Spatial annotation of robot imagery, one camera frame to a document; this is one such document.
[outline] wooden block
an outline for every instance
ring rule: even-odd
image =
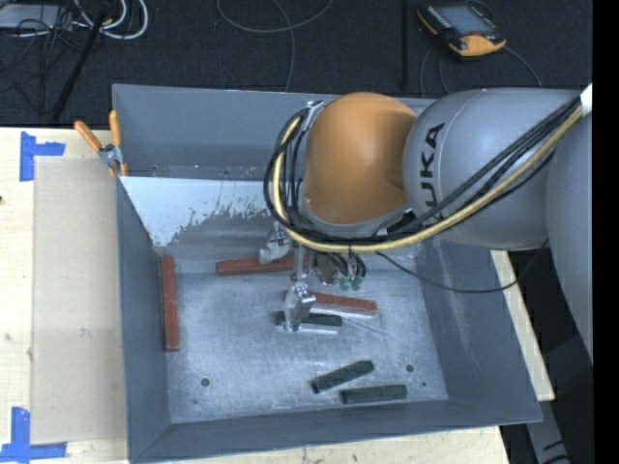
[[[367,299],[347,298],[344,296],[332,296],[320,292],[310,292],[316,298],[313,309],[328,309],[330,311],[350,312],[372,316],[376,313],[377,305],[375,301]]]
[[[228,259],[219,261],[216,266],[217,275],[235,276],[248,274],[266,274],[269,272],[287,272],[294,267],[292,254],[276,259],[266,265],[260,264],[258,258]]]
[[[162,256],[163,323],[165,326],[165,350],[179,350],[178,312],[176,310],[176,284],[174,259],[169,254]]]

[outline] bin floor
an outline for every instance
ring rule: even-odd
[[[344,316],[337,334],[275,326],[290,273],[177,275],[181,349],[166,354],[172,421],[341,408],[340,389],[378,385],[405,385],[408,395],[400,402],[446,398],[421,288],[378,257],[366,262],[359,291],[309,277],[310,290],[378,303],[371,318]],[[371,360],[374,371],[321,394],[312,391],[316,376],[360,360]]]

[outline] yellow cable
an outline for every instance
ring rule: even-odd
[[[435,223],[431,227],[428,227],[416,234],[413,234],[408,237],[404,237],[398,239],[396,241],[390,241],[389,243],[380,243],[374,245],[358,245],[358,246],[348,246],[348,245],[338,245],[338,244],[327,244],[321,243],[317,241],[313,241],[312,239],[308,239],[304,237],[294,230],[290,230],[286,228],[285,231],[288,235],[297,241],[299,244],[309,247],[311,249],[322,251],[322,252],[376,252],[376,251],[384,251],[389,249],[395,249],[397,247],[410,246],[430,237],[439,234],[440,232],[444,232],[449,228],[457,225],[461,221],[469,218],[475,213],[479,212],[486,205],[496,199],[501,193],[510,186],[513,182],[515,182],[519,177],[521,177],[527,170],[529,170],[535,163],[541,160],[544,155],[546,155],[554,146],[561,140],[561,138],[566,134],[566,132],[582,117],[582,106],[579,105],[574,112],[566,119],[566,121],[561,124],[557,130],[522,164],[520,165],[514,172],[512,172],[509,176],[507,176],[503,181],[497,184],[494,188],[492,188],[489,192],[476,199],[469,205],[464,208],[458,210],[454,214],[449,217],[446,217]],[[283,144],[291,133],[294,131],[294,128],[298,124],[301,117],[297,117],[295,122],[292,123],[288,131],[284,134],[281,139],[281,144]],[[275,210],[281,218],[287,220],[283,207],[280,201],[280,169],[281,162],[283,159],[283,154],[280,154],[275,161],[275,169],[273,171],[273,202],[275,206]]]

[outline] black floor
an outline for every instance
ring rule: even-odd
[[[15,1],[74,11],[72,0]],[[81,119],[92,128],[106,128],[113,83],[438,98],[479,87],[539,83],[580,90],[592,80],[593,0],[475,0],[493,15],[514,53],[467,63],[436,47],[414,13],[424,2],[465,0],[402,1],[145,0],[146,33],[128,41],[96,38],[66,102],[63,88],[88,30],[36,38],[0,30],[0,125],[67,127]],[[79,0],[92,18],[102,2]],[[119,26],[119,35],[134,33],[143,22],[138,2],[128,2],[131,27]],[[119,12],[115,2],[111,13]],[[254,30],[309,22],[292,32],[258,33],[228,19]],[[402,33],[406,21],[407,36]],[[511,257],[518,270],[532,253]],[[521,287],[542,352],[549,356],[577,335],[549,252]],[[581,377],[558,386],[553,403],[573,463],[593,462],[592,371],[589,366]],[[502,429],[512,463],[535,462],[525,427]]]

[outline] blue tape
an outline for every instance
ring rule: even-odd
[[[31,459],[64,457],[67,442],[49,445],[30,445],[30,412],[21,407],[11,409],[11,442],[0,449],[0,462],[29,464]]]
[[[65,153],[63,143],[37,144],[37,138],[21,132],[21,157],[19,159],[19,181],[32,181],[35,178],[35,156],[62,157]]]

